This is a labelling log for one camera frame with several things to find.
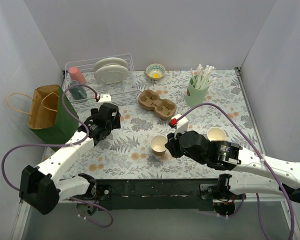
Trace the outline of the brown paper coffee cup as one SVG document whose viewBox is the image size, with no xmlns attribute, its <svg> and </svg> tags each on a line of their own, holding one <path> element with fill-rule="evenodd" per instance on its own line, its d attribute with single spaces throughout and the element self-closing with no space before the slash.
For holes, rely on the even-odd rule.
<svg viewBox="0 0 300 240">
<path fill-rule="evenodd" d="M 156 135 L 150 141 L 152 152 L 156 156 L 162 156 L 166 152 L 165 144 L 168 142 L 167 137 L 163 135 Z"/>
</svg>

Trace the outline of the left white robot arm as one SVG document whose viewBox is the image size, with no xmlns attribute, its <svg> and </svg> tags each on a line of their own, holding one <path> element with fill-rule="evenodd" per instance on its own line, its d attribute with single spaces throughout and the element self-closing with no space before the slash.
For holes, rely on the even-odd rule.
<svg viewBox="0 0 300 240">
<path fill-rule="evenodd" d="M 62 176 L 83 154 L 104 140 L 112 130 L 120 129 L 118 106 L 103 103 L 91 110 L 86 119 L 67 142 L 49 159 L 35 167 L 28 165 L 21 173 L 19 197 L 41 214 L 50 213 L 59 201 L 71 197 L 92 200 L 97 193 L 97 181 L 80 173 L 69 179 Z"/>
</svg>

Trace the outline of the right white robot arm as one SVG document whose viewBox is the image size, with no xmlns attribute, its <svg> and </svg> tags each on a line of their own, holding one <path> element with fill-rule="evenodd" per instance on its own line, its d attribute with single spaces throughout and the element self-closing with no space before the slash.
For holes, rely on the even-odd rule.
<svg viewBox="0 0 300 240">
<path fill-rule="evenodd" d="M 289 162 L 264 156 L 260 159 L 251 150 L 226 140 L 210 141 L 196 131 L 169 133 L 165 147 L 174 158 L 186 156 L 201 165 L 218 171 L 254 174 L 236 177 L 221 174 L 215 188 L 217 195 L 227 199 L 246 193 L 288 196 L 300 204 L 300 162 Z"/>
</svg>

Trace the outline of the cardboard cup carrier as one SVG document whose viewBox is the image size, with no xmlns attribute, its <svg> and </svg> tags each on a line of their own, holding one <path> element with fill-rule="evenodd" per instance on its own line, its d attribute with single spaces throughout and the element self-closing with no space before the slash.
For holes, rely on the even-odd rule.
<svg viewBox="0 0 300 240">
<path fill-rule="evenodd" d="M 146 89 L 138 97 L 139 105 L 153 111 L 156 116 L 163 120 L 170 120 L 176 113 L 177 106 L 169 99 L 161 98 L 155 91 Z"/>
</svg>

